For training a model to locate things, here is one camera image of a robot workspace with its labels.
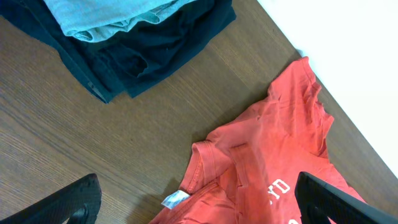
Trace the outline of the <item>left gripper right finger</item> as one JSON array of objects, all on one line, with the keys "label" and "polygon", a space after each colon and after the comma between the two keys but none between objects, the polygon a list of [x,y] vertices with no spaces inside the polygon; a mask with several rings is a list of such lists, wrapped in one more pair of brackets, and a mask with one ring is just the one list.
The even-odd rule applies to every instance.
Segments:
[{"label": "left gripper right finger", "polygon": [[397,219],[337,189],[308,172],[300,172],[295,198],[303,224],[397,224]]}]

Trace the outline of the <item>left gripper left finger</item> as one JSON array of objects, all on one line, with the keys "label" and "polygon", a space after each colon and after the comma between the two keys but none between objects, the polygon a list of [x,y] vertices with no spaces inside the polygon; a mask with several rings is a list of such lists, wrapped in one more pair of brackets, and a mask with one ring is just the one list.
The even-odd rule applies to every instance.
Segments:
[{"label": "left gripper left finger", "polygon": [[88,174],[41,201],[1,220],[1,224],[94,224],[101,207],[96,174]]}]

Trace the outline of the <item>red printed soccer t-shirt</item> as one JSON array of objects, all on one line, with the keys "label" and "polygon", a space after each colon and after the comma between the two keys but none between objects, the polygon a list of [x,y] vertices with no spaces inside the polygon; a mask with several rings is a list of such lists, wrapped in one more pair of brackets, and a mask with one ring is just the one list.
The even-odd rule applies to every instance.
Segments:
[{"label": "red printed soccer t-shirt", "polygon": [[187,198],[154,223],[299,223],[294,190],[303,171],[356,197],[329,161],[333,117],[320,90],[308,58],[292,62],[265,99],[193,144],[180,184]]}]

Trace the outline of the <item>folded dark navy garment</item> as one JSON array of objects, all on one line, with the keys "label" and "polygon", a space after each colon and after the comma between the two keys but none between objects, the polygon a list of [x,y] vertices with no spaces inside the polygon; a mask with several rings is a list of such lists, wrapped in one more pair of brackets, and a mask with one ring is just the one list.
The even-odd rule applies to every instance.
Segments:
[{"label": "folded dark navy garment", "polygon": [[159,24],[138,22],[108,40],[85,42],[63,34],[45,1],[1,1],[1,15],[50,45],[71,74],[103,103],[135,97],[198,54],[236,18],[231,0],[192,1]]}]

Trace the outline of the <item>folded light grey garment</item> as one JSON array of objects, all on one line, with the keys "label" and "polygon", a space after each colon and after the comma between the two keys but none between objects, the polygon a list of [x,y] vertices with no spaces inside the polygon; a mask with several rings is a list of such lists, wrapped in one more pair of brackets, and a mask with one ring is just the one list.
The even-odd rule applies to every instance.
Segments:
[{"label": "folded light grey garment", "polygon": [[63,34],[85,42],[108,40],[138,22],[159,24],[193,0],[45,0]]}]

